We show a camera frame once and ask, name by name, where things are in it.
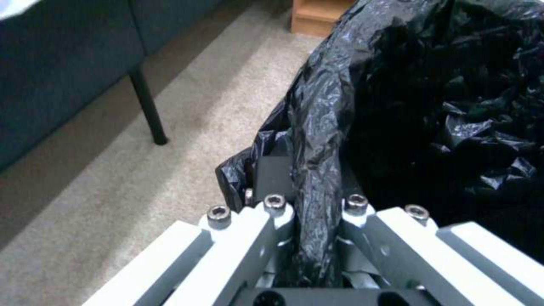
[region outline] bolt hole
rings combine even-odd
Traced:
[[[381,246],[380,247],[380,252],[383,256],[389,256],[389,253],[391,252],[391,248],[389,246]]]
[[[285,299],[276,291],[263,291],[253,301],[253,306],[285,306]]]
[[[348,198],[348,201],[353,202],[353,203],[359,203],[359,204],[364,203],[366,200],[367,200],[367,198],[365,198],[364,196],[362,196],[360,194],[352,194]]]
[[[271,197],[268,197],[268,201],[271,203],[280,203],[281,199],[276,195],[272,195]]]
[[[226,212],[227,210],[224,207],[214,207],[212,209],[212,214],[214,214],[214,216],[221,216],[224,215]]]
[[[422,209],[417,208],[417,207],[411,207],[410,212],[413,213],[414,215],[418,215],[418,216],[425,215],[425,212]]]

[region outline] black plastic bag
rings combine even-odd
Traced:
[[[234,210],[286,142],[299,249],[293,285],[341,286],[334,240],[348,165],[377,209],[474,220],[544,259],[544,4],[358,1],[310,55],[255,142],[218,166]]]

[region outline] wooden furniture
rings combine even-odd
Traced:
[[[291,32],[327,36],[355,0],[293,0]]]

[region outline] crumpled plastic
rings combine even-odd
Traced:
[[[256,161],[288,144],[287,285],[342,285],[341,161],[379,210],[417,203],[544,259],[543,21],[538,0],[360,0],[342,16],[253,145],[216,169],[239,211]]]

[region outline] blue fabric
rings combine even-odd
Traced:
[[[147,54],[155,53],[221,0],[129,0]]]
[[[0,169],[143,57],[126,0],[44,0],[1,21]]]

